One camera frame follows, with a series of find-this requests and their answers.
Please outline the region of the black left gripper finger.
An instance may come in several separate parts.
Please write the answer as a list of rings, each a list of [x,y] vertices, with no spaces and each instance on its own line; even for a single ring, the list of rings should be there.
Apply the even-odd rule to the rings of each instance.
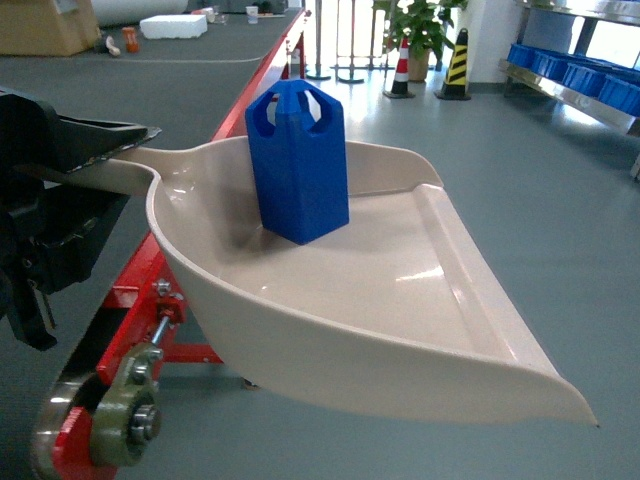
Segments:
[[[46,223],[34,240],[34,280],[45,294],[87,280],[129,197],[81,187],[45,192]]]
[[[161,133],[159,127],[65,116],[54,120],[49,131],[50,146],[45,150],[50,158],[44,165],[60,173],[72,173],[107,160]]]

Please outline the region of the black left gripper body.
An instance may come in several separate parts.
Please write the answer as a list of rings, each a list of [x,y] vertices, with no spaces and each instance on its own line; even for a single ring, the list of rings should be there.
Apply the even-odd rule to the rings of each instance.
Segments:
[[[15,338],[36,350],[48,350],[57,340],[47,297],[34,280],[35,237],[46,223],[44,181],[29,173],[50,158],[54,108],[20,92],[1,94],[1,313]]]

